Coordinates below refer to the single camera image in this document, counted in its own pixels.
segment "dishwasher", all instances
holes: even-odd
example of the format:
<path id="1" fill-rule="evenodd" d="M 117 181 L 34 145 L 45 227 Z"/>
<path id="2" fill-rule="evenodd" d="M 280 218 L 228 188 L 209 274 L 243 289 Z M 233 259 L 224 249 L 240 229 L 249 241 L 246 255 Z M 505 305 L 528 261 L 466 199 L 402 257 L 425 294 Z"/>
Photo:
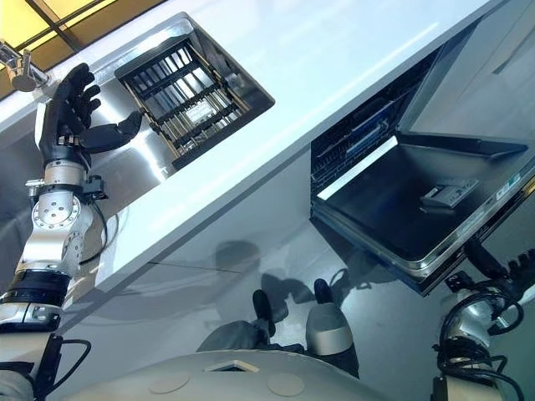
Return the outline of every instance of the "dishwasher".
<path id="1" fill-rule="evenodd" d="M 535 141 L 411 132 L 467 28 L 311 145 L 311 221 L 428 294 L 533 191 Z"/>

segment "black shoe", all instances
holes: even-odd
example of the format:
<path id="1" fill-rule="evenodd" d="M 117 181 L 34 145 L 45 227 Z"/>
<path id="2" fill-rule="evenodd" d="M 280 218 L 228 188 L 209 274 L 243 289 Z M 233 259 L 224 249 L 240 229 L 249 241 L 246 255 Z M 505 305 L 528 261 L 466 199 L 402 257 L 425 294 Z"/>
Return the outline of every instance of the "black shoe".
<path id="1" fill-rule="evenodd" d="M 275 322 L 273 321 L 273 312 L 266 292 L 256 290 L 252 294 L 252 305 L 254 306 L 254 312 L 257 314 L 257 318 L 263 319 L 269 324 L 269 337 L 273 337 L 275 335 Z"/>
<path id="2" fill-rule="evenodd" d="M 331 287 L 323 278 L 319 278 L 314 282 L 314 295 L 316 296 L 316 302 L 319 304 L 334 302 Z"/>

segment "wire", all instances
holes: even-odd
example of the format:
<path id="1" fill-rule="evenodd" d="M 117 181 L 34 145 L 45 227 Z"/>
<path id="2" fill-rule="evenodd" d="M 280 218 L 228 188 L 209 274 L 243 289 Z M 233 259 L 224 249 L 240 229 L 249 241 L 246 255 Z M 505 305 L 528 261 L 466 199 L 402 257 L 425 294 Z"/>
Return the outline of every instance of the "wire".
<path id="1" fill-rule="evenodd" d="M 73 367 L 60 380 L 58 380 L 58 382 L 53 384 L 49 390 L 47 390 L 47 392 L 45 393 L 45 397 L 47 397 L 50 393 L 52 393 L 59 386 L 65 383 L 65 381 L 73 375 L 73 373 L 76 371 L 76 369 L 78 369 L 80 364 L 87 358 L 87 356 L 89 355 L 89 352 L 91 351 L 91 343 L 87 340 L 81 340 L 81 339 L 63 340 L 61 344 L 62 346 L 64 344 L 82 344 L 85 346 L 85 350 L 80 356 L 80 358 L 78 358 L 76 363 L 73 365 Z"/>
<path id="2" fill-rule="evenodd" d="M 99 205 L 96 204 L 93 198 L 90 198 L 91 205 L 94 208 L 94 211 L 96 211 L 97 215 L 100 218 L 100 222 L 102 223 L 102 227 L 104 228 L 104 244 L 103 246 L 95 253 L 93 256 L 85 259 L 84 261 L 80 262 L 80 265 L 85 265 L 89 263 L 90 261 L 94 261 L 97 257 L 102 255 L 102 252 L 106 247 L 108 246 L 108 225 L 106 224 L 106 219 L 104 217 L 104 213 L 102 213 L 102 210 L 99 208 Z"/>
<path id="3" fill-rule="evenodd" d="M 514 326 L 513 328 L 517 327 L 520 322 L 523 320 L 524 312 L 520 304 L 513 301 L 508 295 L 502 294 L 500 292 L 479 292 L 477 294 L 470 295 L 469 297 L 463 299 L 459 303 L 457 303 L 450 312 L 446 315 L 444 322 L 442 323 L 441 328 L 441 334 L 439 337 L 439 357 L 437 361 L 438 368 L 446 375 L 458 377 L 458 378 L 464 378 L 466 380 L 474 380 L 474 379 L 481 379 L 481 378 L 487 378 L 487 379 L 498 379 L 502 380 L 503 382 L 509 383 L 513 389 L 515 390 L 517 394 L 518 401 L 524 401 L 524 394 L 522 392 L 522 389 L 518 385 L 517 382 L 515 382 L 512 378 L 502 374 L 502 370 L 505 368 L 505 365 L 507 363 L 507 358 L 499 355 L 497 357 L 493 358 L 483 358 L 482 360 L 468 360 L 463 361 L 462 363 L 451 363 L 447 359 L 446 355 L 446 340 L 447 336 L 451 330 L 451 326 L 453 325 L 453 322 L 455 321 L 457 315 L 462 312 L 463 309 L 474 305 L 476 303 L 479 303 L 481 301 L 488 301 L 489 299 L 502 299 L 505 301 L 506 308 L 507 305 L 513 305 L 517 311 L 517 320 L 512 324 Z M 501 360 L 500 365 L 497 368 L 497 371 L 494 372 L 493 370 L 486 370 L 486 369 L 479 369 L 479 368 L 463 368 L 462 366 L 473 366 L 478 363 L 487 363 L 489 362 L 492 365 L 492 362 L 495 360 Z"/>

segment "faucet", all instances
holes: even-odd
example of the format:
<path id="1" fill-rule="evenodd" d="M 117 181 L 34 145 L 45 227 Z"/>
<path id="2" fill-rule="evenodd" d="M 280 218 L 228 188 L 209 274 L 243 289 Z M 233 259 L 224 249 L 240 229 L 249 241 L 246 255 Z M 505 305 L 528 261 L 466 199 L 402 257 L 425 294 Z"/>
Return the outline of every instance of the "faucet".
<path id="1" fill-rule="evenodd" d="M 22 92 L 32 92 L 48 82 L 48 75 L 32 64 L 29 50 L 24 49 L 21 55 L 1 39 L 0 63 L 6 66 L 11 85 Z"/>

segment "dish rack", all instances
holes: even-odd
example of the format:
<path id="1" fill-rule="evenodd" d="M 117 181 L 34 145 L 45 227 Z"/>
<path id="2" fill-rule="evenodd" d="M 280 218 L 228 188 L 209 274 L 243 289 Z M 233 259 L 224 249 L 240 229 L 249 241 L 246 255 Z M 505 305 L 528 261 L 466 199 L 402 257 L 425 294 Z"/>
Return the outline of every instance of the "dish rack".
<path id="1" fill-rule="evenodd" d="M 115 71 L 179 170 L 256 117 L 192 45 L 169 38 Z"/>

